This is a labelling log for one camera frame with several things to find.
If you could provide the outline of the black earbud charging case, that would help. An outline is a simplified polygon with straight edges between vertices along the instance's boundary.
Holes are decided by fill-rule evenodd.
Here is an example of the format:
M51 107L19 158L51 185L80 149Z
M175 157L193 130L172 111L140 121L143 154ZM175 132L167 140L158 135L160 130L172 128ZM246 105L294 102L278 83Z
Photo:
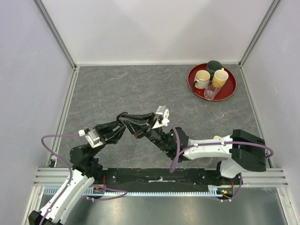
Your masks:
M118 122L118 124L120 125L120 126L122 126L123 124L122 124L122 122L120 121L120 118L122 118L124 115L126 115L126 114L128 114L128 112L122 112L122 113L120 113L117 117L116 117L116 121Z

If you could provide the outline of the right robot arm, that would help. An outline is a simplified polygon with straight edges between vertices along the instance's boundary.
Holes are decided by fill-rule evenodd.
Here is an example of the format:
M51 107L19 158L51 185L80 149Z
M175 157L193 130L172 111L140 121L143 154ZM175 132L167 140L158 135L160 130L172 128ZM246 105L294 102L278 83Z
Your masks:
M222 185L245 171L266 171L265 141L241 129L216 139L192 140L180 127L172 127L169 133L165 133L162 127L169 126L170 122L160 114L131 115L124 112L118 115L117 121L135 138L146 137L171 158L171 172L178 162L198 158L222 158L214 176Z

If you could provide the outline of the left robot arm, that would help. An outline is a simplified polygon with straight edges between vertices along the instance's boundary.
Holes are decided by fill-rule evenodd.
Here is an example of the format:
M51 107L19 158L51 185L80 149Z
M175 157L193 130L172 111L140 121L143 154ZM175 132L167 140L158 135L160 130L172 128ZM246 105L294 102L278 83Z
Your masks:
M116 144L123 136L125 126L118 121L82 129L68 137L83 136L87 144L71 149L72 166L67 166L68 176L52 199L39 211L28 217L31 225L63 225L83 193L92 184L103 179L102 165L95 155L108 144Z

